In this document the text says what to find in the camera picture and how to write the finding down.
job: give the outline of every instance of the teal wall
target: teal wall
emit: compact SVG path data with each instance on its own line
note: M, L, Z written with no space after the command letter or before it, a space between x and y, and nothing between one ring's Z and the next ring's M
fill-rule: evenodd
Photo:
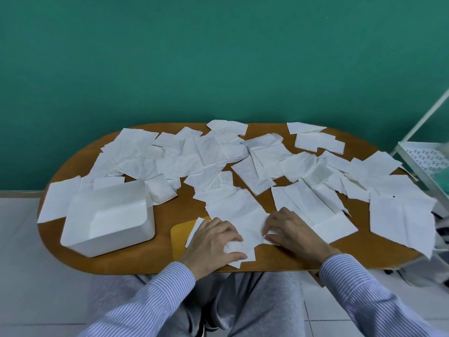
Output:
M304 121L390 150L449 88L449 0L0 0L0 189L158 121ZM449 105L417 139L449 140Z

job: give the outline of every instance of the tabletop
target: tabletop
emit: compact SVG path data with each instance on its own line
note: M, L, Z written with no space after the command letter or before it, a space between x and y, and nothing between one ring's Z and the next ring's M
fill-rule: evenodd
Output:
M138 125L133 128L174 134L184 126L201 130L204 133L210 131L204 123L152 123ZM294 147L296 135L289 134L285 123L251 123L248 126L244 139L272 132L284 137L283 143L292 153L297 154L303 151ZM346 143L343 157L348 160L351 160L353 157L363 160L378 150L367 141L336 129L327 128L323 132L334 135L337 140ZM115 132L106 135L75 153L56 172L50 183L63 181L77 175L87 175L101 152L100 148L106 143L113 141L118 134L119 132ZM318 149L316 154L321 155L323 151L323 149ZM230 166L231 164L226 165L224 170L232 170ZM394 173L403 173L403 171L396 170ZM125 181L132 180L128 176L125 178ZM233 180L236 187L247 188L234 172ZM284 176L278 178L275 182L279 186L290 184ZM397 267L421 255L414 249L409 249L406 246L371 233L369 231L369 204L355 199L348 199L341 194L338 195L349 210L351 215L349 219L359 231L331 243L332 246L344 253L353 255L368 269ZM182 183L176 198L159 206L154 206L156 235L153 239L94 258L82 256L60 244L65 218L40 223L38 225L39 234L46 248L59 261L83 272L103 275L158 273L173 261L170 239L171 228L176 224L194 220L200 216L207 216L204 202L193 199L193 196L194 188ZM39 210L42 207L44 198L45 196L41 199ZM270 213L276 210L270 190L266 190L255 198L266 212ZM318 267L316 264L297 258L289 251L278 246L259 245L255 248L255 255L257 261L244 262L239 270L231 266L225 266L220 271L313 270Z

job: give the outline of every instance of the gray sweatpants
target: gray sweatpants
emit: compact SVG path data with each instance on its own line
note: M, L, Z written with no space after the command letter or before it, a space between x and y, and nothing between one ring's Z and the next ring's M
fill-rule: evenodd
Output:
M219 275L201 279L165 322L158 336L194 336L201 308L215 297L214 323L229 336L305 336L303 295L299 272L232 273L217 284ZM129 301L143 283L131 275L95 276L91 286L87 323ZM207 295L201 295L203 288Z

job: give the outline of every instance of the striped shirt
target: striped shirt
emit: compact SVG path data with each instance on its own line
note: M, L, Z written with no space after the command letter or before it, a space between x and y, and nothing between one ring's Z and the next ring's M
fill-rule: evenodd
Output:
M365 336L449 336L405 306L351 255L328 258L320 278ZM172 262L131 301L109 311L80 336L156 336L194 286L190 270Z

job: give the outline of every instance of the white box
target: white box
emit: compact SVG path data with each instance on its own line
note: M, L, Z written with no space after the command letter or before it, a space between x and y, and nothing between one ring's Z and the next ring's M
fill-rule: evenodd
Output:
M61 245L93 257L153 237L153 201L143 181L132 181L75 195Z

